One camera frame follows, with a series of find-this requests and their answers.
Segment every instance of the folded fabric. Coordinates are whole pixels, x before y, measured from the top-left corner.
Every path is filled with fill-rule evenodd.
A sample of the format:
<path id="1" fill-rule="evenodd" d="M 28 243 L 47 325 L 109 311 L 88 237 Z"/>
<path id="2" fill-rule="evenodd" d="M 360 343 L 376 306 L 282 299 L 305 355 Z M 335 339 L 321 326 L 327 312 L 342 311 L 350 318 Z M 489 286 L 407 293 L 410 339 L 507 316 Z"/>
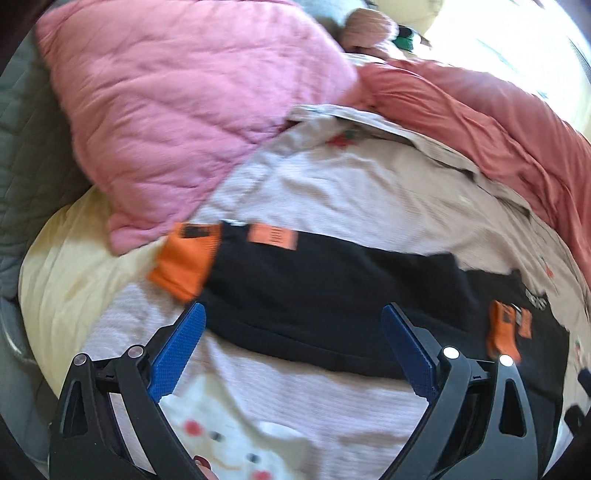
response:
<path id="1" fill-rule="evenodd" d="M 187 303 L 201 293 L 220 243 L 220 225 L 178 223 L 148 279 Z"/>
<path id="2" fill-rule="evenodd" d="M 516 342 L 545 467 L 562 411 L 569 334 L 547 296 L 532 294 L 518 271 L 464 272 L 452 254 L 387 252 L 305 232 L 293 232 L 297 247 L 291 249 L 254 242 L 250 231 L 252 226 L 222 223 L 220 247 L 198 298 L 212 332 L 253 352 L 404 379 L 381 330 L 386 304 L 400 304 L 441 345 L 483 360 L 489 359 L 492 301 L 535 309 L 531 338 Z"/>
<path id="3" fill-rule="evenodd" d="M 294 105 L 337 103 L 356 81 L 287 0 L 82 0 L 37 36 L 116 254 L 186 220 Z"/>
<path id="4" fill-rule="evenodd" d="M 464 154 L 514 189 L 570 248 L 591 283 L 591 145 L 541 99 L 488 73 L 427 60 L 359 69 L 351 103 Z"/>

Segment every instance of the pink pillow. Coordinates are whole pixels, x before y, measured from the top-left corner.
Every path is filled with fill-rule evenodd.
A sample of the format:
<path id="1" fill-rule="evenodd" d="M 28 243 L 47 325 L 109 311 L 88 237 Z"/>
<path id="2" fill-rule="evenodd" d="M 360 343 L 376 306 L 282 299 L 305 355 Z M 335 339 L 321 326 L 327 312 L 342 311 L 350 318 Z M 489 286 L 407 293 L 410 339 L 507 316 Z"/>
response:
<path id="1" fill-rule="evenodd" d="M 125 253 L 186 220 L 293 105 L 336 103 L 356 71 L 281 0 L 82 0 L 37 24 L 76 158 Z"/>

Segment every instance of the orange tag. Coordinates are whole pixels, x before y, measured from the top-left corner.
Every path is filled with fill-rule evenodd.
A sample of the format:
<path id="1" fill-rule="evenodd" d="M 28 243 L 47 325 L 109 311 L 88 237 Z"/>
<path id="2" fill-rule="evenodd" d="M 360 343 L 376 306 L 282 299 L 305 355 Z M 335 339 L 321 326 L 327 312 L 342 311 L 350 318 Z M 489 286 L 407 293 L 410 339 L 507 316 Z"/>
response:
<path id="1" fill-rule="evenodd" d="M 521 325 L 519 326 L 519 336 L 531 340 L 531 312 L 521 309 Z"/>
<path id="2" fill-rule="evenodd" d="M 254 223 L 248 231 L 248 241 L 256 244 L 273 245 L 274 247 L 285 248 L 287 250 L 295 250 L 297 232 L 265 223 Z"/>

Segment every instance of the crumpled sheet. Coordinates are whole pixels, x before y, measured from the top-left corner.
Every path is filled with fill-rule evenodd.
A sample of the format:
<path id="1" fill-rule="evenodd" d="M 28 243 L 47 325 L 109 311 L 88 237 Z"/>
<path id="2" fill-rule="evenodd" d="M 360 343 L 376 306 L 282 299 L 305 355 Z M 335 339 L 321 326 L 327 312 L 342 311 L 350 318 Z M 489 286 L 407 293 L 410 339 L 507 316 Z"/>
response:
<path id="1" fill-rule="evenodd" d="M 82 0 L 36 32 L 116 254 L 189 218 L 293 105 L 337 103 L 357 79 L 288 0 Z"/>
<path id="2" fill-rule="evenodd" d="M 591 145 L 541 99 L 489 73 L 431 60 L 358 69 L 351 105 L 438 140 L 519 193 L 591 283 Z"/>
<path id="3" fill-rule="evenodd" d="M 324 105 L 295 108 L 290 119 L 301 123 L 240 166 L 192 222 L 263 222 L 392 251 L 450 251 L 462 268 L 505 274 L 517 268 L 531 291 L 548 294 L 555 317 L 571 332 L 564 405 L 584 405 L 572 344 L 578 340 L 586 352 L 591 345 L 589 289 L 564 243 L 521 197 L 461 154 L 378 115 Z M 349 128 L 358 129 L 357 144 L 326 144 Z M 93 359 L 119 356 L 181 311 L 168 292 L 132 281 L 82 349 Z M 54 378 L 63 381 L 69 361 L 54 364 Z M 426 406 L 404 382 L 257 355 L 209 332 L 175 395 L 182 397 L 206 372 L 223 379 L 250 421 L 279 423 L 309 440 L 302 471 L 310 480 L 379 478 Z M 147 468 L 120 399 L 115 409 L 131 455 Z"/>

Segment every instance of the red dot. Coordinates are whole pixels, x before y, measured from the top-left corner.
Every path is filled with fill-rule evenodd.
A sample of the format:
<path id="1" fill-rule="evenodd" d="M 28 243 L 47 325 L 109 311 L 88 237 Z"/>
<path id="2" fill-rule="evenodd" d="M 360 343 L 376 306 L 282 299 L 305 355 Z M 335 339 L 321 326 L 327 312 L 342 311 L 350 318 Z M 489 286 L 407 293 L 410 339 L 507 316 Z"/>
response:
<path id="1" fill-rule="evenodd" d="M 269 472 L 266 470 L 257 470 L 252 474 L 254 480 L 271 480 L 273 477 Z"/>
<path id="2" fill-rule="evenodd" d="M 198 437 L 203 433 L 203 427 L 195 420 L 187 420 L 184 428 L 191 437 Z"/>

